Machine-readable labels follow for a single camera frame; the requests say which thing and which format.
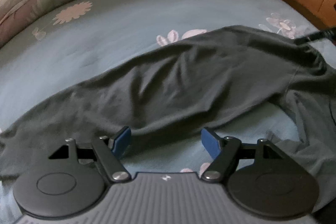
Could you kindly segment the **dark green trousers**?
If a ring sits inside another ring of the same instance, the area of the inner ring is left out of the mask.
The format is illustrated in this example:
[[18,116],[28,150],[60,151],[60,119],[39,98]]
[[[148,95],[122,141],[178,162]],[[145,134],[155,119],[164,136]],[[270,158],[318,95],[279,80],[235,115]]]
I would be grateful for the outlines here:
[[17,178],[63,139],[123,126],[138,149],[217,129],[269,101],[295,122],[278,146],[335,198],[335,69],[309,44],[230,26],[135,57],[39,103],[1,134],[1,178]]

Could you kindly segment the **green floral bed sheet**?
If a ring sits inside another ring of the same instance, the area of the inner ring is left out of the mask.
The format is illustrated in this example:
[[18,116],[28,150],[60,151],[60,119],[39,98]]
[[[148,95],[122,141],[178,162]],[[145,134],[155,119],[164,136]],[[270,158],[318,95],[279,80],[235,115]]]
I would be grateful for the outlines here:
[[[66,11],[68,23],[52,19]],[[49,96],[130,59],[161,47],[189,32],[212,31],[241,24],[297,38],[317,29],[282,0],[76,0],[51,11],[1,49],[1,136],[26,111]],[[251,142],[273,136],[298,141],[298,131],[279,107],[264,103],[219,128]],[[127,155],[131,172],[203,171],[210,156],[197,136],[158,144]]]

